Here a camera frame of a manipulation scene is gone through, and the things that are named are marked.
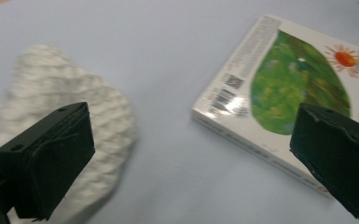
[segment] white knit fabric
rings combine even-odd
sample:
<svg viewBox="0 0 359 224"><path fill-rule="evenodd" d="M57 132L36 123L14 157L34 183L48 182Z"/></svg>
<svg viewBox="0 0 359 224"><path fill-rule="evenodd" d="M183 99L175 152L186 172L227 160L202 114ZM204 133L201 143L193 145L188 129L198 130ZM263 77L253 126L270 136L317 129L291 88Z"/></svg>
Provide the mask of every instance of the white knit fabric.
<svg viewBox="0 0 359 224"><path fill-rule="evenodd" d="M19 56L0 104L0 146L64 105L89 103L96 152L48 223L82 223L114 189L135 138L127 99L58 49L34 46ZM9 213L11 223L31 223Z"/></svg>

